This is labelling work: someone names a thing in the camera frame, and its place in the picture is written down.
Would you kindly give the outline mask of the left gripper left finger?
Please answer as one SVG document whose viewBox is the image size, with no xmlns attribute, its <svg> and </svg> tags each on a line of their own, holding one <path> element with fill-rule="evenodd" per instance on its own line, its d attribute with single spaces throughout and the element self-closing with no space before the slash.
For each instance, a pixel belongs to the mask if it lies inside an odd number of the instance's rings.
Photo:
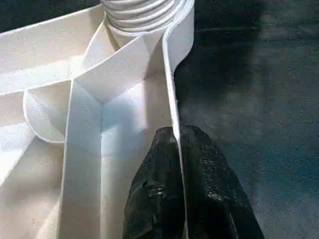
<svg viewBox="0 0 319 239">
<path fill-rule="evenodd" d="M 124 214 L 125 239 L 182 237 L 184 192 L 179 150 L 172 127 L 156 131 L 132 180 Z"/>
</svg>

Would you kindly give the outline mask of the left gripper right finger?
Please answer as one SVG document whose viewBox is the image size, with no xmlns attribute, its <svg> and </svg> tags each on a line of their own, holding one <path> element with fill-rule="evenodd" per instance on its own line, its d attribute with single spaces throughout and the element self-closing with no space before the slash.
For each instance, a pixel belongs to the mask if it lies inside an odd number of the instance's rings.
<svg viewBox="0 0 319 239">
<path fill-rule="evenodd" d="M 189 238 L 264 238 L 249 199 L 217 144 L 192 125 L 180 128 L 180 142 Z"/>
</svg>

